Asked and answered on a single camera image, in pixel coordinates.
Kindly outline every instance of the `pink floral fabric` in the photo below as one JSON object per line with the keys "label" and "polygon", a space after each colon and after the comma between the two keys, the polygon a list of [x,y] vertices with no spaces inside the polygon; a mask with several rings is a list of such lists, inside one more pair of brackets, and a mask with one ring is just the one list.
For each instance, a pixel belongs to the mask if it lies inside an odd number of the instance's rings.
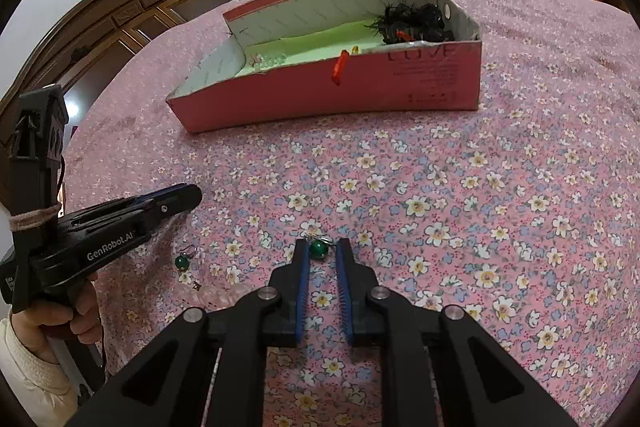
{"label": "pink floral fabric", "polygon": [[[454,1],[484,31],[477,112],[190,136],[164,97],[226,38],[237,2],[130,61],[66,150],[70,210],[183,181],[204,199],[101,270],[113,370],[180,313],[193,280],[261,286],[321,230],[416,305],[464,307],[581,426],[603,425],[640,362],[640,32],[590,0]],[[195,257],[178,281],[184,248]],[[265,426],[381,421],[377,351],[349,349],[338,313],[334,262],[313,263],[303,343],[270,350]]]}

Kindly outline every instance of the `wooden headboard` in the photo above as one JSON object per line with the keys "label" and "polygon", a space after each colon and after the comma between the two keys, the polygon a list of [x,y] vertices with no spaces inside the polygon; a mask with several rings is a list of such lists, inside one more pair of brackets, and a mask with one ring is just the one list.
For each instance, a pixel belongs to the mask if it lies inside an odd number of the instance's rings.
{"label": "wooden headboard", "polygon": [[18,95],[60,84],[95,100],[124,65],[165,30],[230,0],[83,0],[40,41],[0,101],[0,201],[11,209],[6,146]]}

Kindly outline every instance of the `silver bolt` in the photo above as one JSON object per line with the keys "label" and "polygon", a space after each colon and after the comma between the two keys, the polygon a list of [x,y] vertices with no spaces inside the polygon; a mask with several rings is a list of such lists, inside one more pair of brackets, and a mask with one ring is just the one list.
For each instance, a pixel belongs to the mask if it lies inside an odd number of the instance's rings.
{"label": "silver bolt", "polygon": [[458,321],[465,316],[465,311],[460,306],[447,306],[444,308],[444,314],[452,321]]}
{"label": "silver bolt", "polygon": [[389,288],[385,288],[384,286],[375,286],[371,289],[371,298],[376,301],[383,301],[389,295],[391,295]]}
{"label": "silver bolt", "polygon": [[182,314],[182,318],[190,323],[200,322],[204,317],[204,312],[200,308],[189,308]]}
{"label": "silver bolt", "polygon": [[278,290],[273,286],[263,286],[258,290],[258,297],[263,301],[270,301],[278,296]]}

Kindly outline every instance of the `sleeve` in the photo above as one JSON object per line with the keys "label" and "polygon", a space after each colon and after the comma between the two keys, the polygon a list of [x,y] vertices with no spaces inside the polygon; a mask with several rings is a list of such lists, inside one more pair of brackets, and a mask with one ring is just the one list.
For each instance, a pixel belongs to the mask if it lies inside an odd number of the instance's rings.
{"label": "sleeve", "polygon": [[30,353],[8,319],[0,322],[0,370],[38,427],[62,427],[78,409],[78,397],[61,367]]}

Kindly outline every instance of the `pink box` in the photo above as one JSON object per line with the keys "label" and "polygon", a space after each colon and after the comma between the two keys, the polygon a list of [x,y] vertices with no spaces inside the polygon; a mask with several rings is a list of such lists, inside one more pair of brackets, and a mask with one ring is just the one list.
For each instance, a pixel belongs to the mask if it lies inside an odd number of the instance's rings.
{"label": "pink box", "polygon": [[[332,82],[337,57],[235,77],[248,46],[364,20],[398,2],[437,4],[456,41],[381,45],[351,55],[340,86]],[[478,109],[480,29],[450,0],[255,0],[224,17],[230,38],[166,99],[187,131],[345,112]]]}

